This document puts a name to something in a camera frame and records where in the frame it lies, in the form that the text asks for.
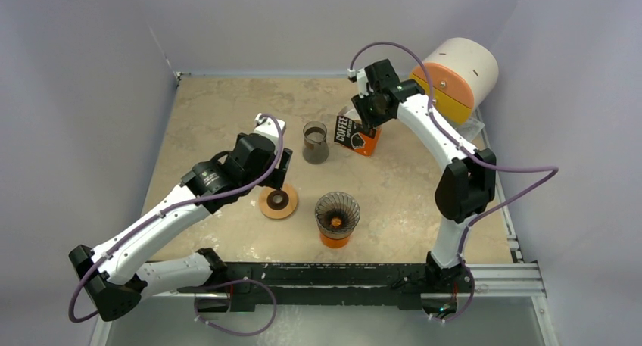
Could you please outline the round drawer organizer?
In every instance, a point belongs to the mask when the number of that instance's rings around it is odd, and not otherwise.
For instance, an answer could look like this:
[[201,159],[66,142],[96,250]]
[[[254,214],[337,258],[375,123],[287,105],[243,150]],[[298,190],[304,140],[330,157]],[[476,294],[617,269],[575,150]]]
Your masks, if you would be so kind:
[[451,123],[464,124],[495,87],[497,60],[484,46],[467,38],[444,41],[415,67],[409,78],[426,92],[434,89],[435,107]]

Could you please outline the smoky grey glass dripper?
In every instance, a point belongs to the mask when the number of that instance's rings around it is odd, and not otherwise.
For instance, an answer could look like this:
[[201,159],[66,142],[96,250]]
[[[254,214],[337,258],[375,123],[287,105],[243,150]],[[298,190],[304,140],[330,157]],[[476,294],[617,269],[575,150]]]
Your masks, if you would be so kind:
[[360,205],[345,192],[329,192],[316,203],[314,216],[319,231],[329,238],[350,235],[360,221]]

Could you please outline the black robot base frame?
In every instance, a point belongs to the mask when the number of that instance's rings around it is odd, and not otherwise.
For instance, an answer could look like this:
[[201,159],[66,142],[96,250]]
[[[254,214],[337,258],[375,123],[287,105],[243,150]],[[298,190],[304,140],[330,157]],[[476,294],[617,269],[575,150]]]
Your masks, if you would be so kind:
[[439,318],[457,311],[457,298],[471,292],[467,266],[444,282],[426,277],[425,263],[259,263],[217,265],[203,284],[180,293],[221,293],[233,312],[257,305],[387,306],[422,310]]

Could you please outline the light bamboo dripper stand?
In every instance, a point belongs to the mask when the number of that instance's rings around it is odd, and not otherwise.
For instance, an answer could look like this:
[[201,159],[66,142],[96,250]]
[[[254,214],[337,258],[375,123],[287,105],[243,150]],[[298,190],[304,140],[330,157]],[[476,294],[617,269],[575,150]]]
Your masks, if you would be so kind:
[[289,184],[284,184],[280,190],[264,188],[257,204],[261,213],[271,220],[284,220],[290,217],[298,208],[298,193]]

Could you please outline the grey glass carafe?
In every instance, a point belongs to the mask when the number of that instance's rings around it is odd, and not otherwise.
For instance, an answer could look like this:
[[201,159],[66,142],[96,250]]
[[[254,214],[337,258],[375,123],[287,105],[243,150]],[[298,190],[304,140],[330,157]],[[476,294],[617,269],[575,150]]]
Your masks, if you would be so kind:
[[303,158],[309,164],[321,164],[329,157],[327,128],[319,121],[310,121],[303,128]]

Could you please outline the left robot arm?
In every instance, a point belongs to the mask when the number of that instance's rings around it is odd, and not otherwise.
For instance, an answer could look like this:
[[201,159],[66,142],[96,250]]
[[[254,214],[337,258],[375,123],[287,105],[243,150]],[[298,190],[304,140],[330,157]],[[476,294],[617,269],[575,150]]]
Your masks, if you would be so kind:
[[227,265],[211,248],[176,260],[152,262],[171,240],[237,202],[255,187],[281,189],[292,151],[286,123],[258,114],[251,133],[237,135],[233,149],[196,163],[149,212],[106,242],[76,246],[69,259],[79,278],[67,308],[72,323],[95,316],[116,320],[153,295],[181,288],[219,291],[228,285]]

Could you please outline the paper leaflet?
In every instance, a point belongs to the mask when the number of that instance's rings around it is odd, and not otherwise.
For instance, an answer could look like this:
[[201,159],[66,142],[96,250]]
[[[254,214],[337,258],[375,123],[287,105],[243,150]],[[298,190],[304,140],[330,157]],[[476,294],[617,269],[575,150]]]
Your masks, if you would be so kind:
[[474,117],[470,117],[465,123],[459,125],[456,128],[456,131],[466,141],[472,142],[484,128],[485,124],[482,121],[475,119]]

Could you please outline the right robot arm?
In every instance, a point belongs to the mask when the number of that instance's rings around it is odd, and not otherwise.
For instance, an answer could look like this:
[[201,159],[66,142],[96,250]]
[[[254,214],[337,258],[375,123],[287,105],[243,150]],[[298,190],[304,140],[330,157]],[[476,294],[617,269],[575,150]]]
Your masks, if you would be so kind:
[[388,59],[347,77],[357,84],[352,104],[367,129],[397,119],[429,150],[441,169],[434,198],[441,222],[438,237],[426,258],[427,285],[442,291],[463,273],[463,248],[472,222],[495,197],[497,159],[490,149],[477,149],[459,136],[413,79],[400,80]]

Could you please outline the coffee paper filter box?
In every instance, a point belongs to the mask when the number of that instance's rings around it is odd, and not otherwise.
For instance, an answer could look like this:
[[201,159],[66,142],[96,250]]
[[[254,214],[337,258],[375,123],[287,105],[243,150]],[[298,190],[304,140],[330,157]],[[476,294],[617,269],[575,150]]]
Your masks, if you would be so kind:
[[345,106],[336,116],[334,143],[358,153],[364,157],[371,157],[381,134],[381,128],[368,129],[362,124],[357,111]]

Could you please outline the orange glass carafe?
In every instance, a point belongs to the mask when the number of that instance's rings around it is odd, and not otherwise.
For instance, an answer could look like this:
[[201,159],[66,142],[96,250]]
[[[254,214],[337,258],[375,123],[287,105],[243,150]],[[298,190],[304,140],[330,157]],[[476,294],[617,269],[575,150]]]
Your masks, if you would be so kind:
[[320,241],[328,248],[342,248],[344,247],[351,239],[352,233],[341,234],[338,238],[333,235],[332,237],[321,232],[319,234]]

